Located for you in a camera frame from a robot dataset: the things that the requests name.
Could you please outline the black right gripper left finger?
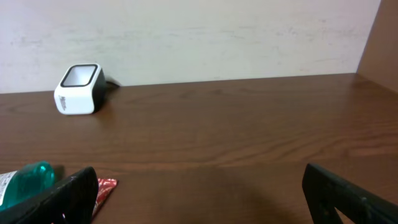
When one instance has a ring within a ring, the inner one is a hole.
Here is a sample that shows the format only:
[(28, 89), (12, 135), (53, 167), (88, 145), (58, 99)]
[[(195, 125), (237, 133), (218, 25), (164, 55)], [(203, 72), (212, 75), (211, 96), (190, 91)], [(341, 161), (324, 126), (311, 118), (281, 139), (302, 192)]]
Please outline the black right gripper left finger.
[(1, 223), (90, 223), (98, 187), (94, 168), (86, 167), (42, 193), (2, 211)]

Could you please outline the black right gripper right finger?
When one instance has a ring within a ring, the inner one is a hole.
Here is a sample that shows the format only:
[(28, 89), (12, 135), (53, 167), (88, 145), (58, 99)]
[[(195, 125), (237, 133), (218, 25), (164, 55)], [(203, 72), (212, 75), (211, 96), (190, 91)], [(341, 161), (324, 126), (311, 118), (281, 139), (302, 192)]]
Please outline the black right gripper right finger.
[(307, 164), (302, 189), (314, 223), (341, 223), (337, 211), (353, 223), (397, 224), (397, 205), (317, 164)]

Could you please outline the red snack bar wrapper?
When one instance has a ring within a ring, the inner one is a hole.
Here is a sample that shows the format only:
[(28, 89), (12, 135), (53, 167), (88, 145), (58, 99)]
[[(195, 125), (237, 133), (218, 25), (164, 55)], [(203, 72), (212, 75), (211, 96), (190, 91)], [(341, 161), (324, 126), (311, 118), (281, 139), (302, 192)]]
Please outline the red snack bar wrapper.
[(102, 179), (98, 178), (98, 194), (95, 201), (92, 217), (99, 212), (105, 200), (109, 197), (110, 193), (117, 187), (117, 179)]

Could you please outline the teal mouthwash bottle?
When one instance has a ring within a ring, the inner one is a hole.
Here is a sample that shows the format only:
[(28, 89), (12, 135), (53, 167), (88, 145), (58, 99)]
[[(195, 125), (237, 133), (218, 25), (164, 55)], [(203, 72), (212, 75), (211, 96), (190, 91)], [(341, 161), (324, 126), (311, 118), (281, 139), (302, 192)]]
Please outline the teal mouthwash bottle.
[(55, 171), (45, 161), (1, 174), (1, 211), (31, 198), (55, 184)]

